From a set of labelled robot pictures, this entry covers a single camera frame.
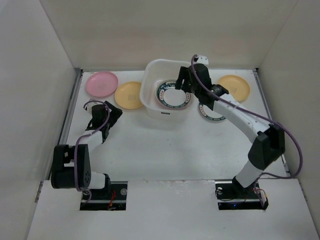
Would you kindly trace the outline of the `yellow bear plate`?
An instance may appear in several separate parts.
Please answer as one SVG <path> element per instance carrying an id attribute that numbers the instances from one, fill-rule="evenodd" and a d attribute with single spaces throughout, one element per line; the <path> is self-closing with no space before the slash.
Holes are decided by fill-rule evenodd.
<path id="1" fill-rule="evenodd" d="M 141 83 L 130 81 L 119 86 L 114 94 L 115 102 L 122 108 L 134 110 L 143 104 L 140 100 Z"/>

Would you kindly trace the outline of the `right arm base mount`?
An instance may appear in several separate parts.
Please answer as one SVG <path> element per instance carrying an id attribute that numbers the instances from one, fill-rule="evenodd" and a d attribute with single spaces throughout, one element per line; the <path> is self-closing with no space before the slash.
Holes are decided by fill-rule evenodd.
<path id="1" fill-rule="evenodd" d="M 236 191 L 231 181 L 217 181 L 214 194 L 219 210 L 262 210 L 269 206 L 269 200 L 259 183 L 254 183 L 245 190 Z"/>

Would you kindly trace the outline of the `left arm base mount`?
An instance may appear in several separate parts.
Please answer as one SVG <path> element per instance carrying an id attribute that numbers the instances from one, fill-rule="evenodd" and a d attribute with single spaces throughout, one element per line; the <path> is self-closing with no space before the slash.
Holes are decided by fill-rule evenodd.
<path id="1" fill-rule="evenodd" d="M 127 206 L 127 181 L 111 182 L 110 193 L 91 190 L 89 194 L 81 196 L 80 211 L 125 211 Z"/>

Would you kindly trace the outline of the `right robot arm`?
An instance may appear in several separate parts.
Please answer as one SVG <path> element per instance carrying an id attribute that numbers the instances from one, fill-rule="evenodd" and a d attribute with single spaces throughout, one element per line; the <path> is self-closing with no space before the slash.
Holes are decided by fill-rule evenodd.
<path id="1" fill-rule="evenodd" d="M 212 83 L 204 64 L 182 66 L 175 88 L 195 95 L 201 104 L 229 120 L 252 143 L 247 163 L 232 179 L 232 193 L 244 197 L 263 171 L 285 152 L 284 130 L 247 113 L 226 88 Z"/>

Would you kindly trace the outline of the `green rimmed plate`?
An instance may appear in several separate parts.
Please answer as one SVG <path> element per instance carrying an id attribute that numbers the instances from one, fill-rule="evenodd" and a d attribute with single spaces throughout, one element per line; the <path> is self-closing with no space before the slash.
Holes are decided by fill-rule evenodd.
<path id="1" fill-rule="evenodd" d="M 176 81 L 172 79 L 162 81 L 158 85 L 155 95 L 161 105 L 173 110 L 186 108 L 192 101 L 191 94 L 176 89 Z"/>
<path id="2" fill-rule="evenodd" d="M 198 110 L 202 117 L 209 122 L 220 123 L 226 120 L 224 116 L 220 115 L 219 113 L 216 113 L 215 111 L 211 110 L 209 107 L 202 103 L 198 104 Z"/>

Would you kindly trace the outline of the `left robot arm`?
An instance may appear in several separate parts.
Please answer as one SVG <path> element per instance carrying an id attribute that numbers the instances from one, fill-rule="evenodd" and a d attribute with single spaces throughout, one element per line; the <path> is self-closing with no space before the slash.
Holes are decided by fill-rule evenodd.
<path id="1" fill-rule="evenodd" d="M 112 194 L 113 186 L 106 173 L 91 169 L 90 153 L 107 140 L 110 129 L 123 111 L 108 101 L 90 100 L 83 106 L 90 120 L 74 144 L 56 145 L 51 165 L 51 185 L 54 189 L 94 190 L 100 197 Z"/>

